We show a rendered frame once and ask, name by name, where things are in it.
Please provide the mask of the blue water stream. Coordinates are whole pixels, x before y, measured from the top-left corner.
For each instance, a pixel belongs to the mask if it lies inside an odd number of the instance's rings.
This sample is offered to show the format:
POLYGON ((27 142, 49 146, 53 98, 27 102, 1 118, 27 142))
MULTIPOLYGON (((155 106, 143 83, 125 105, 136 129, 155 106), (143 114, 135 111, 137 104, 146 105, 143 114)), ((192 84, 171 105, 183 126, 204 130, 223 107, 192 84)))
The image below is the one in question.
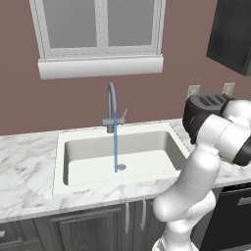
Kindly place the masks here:
POLYGON ((117 113, 114 112, 114 162, 115 173, 118 172, 118 134, 117 134, 117 113))

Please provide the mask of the white kitchen sink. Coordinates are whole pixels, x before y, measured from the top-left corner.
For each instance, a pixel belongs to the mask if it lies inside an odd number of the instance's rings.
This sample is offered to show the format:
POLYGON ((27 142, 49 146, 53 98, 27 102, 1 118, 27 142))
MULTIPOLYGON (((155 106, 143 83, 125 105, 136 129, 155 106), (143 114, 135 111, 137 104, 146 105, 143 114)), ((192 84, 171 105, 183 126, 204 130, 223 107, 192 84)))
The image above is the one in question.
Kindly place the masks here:
POLYGON ((120 126, 117 134, 118 172, 115 173, 112 133, 105 128, 60 133, 53 193, 175 177, 189 156, 188 149, 167 122, 120 126))

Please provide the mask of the grey curved tap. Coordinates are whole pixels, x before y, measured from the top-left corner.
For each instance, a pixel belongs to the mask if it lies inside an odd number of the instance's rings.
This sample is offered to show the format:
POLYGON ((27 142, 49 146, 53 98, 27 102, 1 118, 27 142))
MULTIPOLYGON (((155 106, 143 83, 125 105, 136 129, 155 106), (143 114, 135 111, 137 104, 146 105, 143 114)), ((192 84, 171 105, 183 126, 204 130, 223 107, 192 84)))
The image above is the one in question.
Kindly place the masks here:
POLYGON ((108 84, 108 118, 102 121, 102 126, 107 128, 108 133, 113 133, 115 131, 115 126, 123 125, 126 122, 126 113, 124 112, 121 118, 117 117, 118 106, 116 89, 112 82, 108 84))

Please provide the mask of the black toaster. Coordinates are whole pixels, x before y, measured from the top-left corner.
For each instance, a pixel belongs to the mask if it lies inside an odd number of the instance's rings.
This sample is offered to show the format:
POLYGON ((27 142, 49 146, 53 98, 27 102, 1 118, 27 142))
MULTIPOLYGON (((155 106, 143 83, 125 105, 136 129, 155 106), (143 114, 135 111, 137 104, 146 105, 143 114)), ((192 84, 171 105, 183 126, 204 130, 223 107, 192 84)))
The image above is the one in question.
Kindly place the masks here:
POLYGON ((221 117, 232 100, 226 94, 195 94, 186 100, 182 124, 189 134, 191 144, 196 143, 198 130, 205 120, 212 114, 221 117))

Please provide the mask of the white framed window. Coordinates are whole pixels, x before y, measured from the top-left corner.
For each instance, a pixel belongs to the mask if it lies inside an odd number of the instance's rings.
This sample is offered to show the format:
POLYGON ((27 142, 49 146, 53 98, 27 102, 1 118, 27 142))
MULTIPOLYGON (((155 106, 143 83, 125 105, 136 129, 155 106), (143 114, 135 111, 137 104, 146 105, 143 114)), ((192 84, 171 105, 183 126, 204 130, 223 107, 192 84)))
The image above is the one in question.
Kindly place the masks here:
POLYGON ((159 74, 166 0, 29 0, 42 79, 159 74))

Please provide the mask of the dark grey cupboard door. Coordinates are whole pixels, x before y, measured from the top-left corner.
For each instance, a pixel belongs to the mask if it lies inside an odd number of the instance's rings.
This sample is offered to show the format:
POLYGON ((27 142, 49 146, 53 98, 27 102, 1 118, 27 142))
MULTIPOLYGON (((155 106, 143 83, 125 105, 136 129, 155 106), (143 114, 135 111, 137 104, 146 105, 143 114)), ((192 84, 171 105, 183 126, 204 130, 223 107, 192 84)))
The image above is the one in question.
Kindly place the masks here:
POLYGON ((133 208, 126 203, 34 220, 44 251, 130 251, 133 208))
POLYGON ((152 251, 156 241, 165 230, 165 223, 159 221, 153 212, 153 200, 145 200, 147 204, 146 222, 141 230, 142 200, 134 203, 134 218, 132 232, 132 251, 152 251))

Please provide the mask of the black dishwasher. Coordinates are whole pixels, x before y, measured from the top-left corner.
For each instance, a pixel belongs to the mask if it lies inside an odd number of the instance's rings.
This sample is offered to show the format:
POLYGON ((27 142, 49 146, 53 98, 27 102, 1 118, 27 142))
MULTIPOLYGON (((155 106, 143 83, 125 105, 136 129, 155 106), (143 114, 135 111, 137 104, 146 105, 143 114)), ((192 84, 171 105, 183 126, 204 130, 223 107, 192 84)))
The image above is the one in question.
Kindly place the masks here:
POLYGON ((251 250, 251 182, 226 186, 200 251, 251 250))

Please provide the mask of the dark grey drawer front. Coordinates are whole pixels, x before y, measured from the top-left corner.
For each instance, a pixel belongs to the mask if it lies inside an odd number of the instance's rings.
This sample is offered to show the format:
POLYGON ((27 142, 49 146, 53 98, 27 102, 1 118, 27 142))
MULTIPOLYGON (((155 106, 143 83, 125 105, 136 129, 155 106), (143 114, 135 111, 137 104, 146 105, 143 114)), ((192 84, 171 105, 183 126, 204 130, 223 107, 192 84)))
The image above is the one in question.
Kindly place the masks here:
POLYGON ((0 224, 0 251, 44 251, 33 220, 0 224))

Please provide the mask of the white wall socket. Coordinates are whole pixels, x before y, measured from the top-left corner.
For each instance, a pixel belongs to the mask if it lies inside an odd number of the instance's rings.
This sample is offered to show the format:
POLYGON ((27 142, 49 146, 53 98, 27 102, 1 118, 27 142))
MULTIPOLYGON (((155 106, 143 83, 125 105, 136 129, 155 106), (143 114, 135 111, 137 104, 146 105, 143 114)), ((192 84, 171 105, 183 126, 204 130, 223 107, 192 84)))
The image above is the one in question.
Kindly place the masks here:
POLYGON ((235 87, 234 82, 225 83, 223 88, 223 94, 231 96, 233 94, 234 87, 235 87))
POLYGON ((189 98, 192 95, 197 95, 199 91, 200 91, 199 85, 189 85, 186 98, 189 98))

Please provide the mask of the black wall cupboard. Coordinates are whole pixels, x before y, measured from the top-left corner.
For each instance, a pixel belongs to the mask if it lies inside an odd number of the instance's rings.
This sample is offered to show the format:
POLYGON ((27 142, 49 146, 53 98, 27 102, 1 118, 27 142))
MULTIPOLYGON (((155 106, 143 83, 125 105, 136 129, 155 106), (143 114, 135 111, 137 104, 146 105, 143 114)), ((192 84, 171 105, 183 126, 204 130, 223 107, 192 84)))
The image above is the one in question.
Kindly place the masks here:
POLYGON ((251 0, 218 0, 206 56, 251 77, 251 0))

